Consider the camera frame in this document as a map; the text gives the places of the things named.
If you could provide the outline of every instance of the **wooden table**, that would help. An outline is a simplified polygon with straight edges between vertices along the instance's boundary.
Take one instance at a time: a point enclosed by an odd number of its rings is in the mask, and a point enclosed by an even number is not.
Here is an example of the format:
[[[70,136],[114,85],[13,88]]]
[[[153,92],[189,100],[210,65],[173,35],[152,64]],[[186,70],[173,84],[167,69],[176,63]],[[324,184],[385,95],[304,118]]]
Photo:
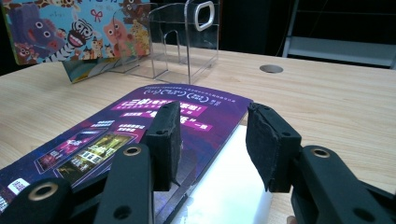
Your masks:
[[[264,73],[264,64],[284,71]],[[0,77],[0,168],[153,83],[108,72],[71,84],[61,63]],[[396,71],[221,51],[194,84],[271,106],[300,133],[303,146],[332,149],[357,178],[395,192]],[[290,195],[276,194],[269,223],[286,223],[292,214]]]

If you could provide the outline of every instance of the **clear acrylic box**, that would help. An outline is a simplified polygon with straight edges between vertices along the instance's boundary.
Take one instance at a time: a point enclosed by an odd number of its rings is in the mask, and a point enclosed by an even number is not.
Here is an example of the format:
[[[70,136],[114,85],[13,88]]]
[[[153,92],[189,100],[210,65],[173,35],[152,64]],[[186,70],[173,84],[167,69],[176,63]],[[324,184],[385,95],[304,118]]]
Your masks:
[[[193,84],[218,58],[219,0],[131,4],[115,13],[120,21],[133,24],[118,35],[125,74]]]

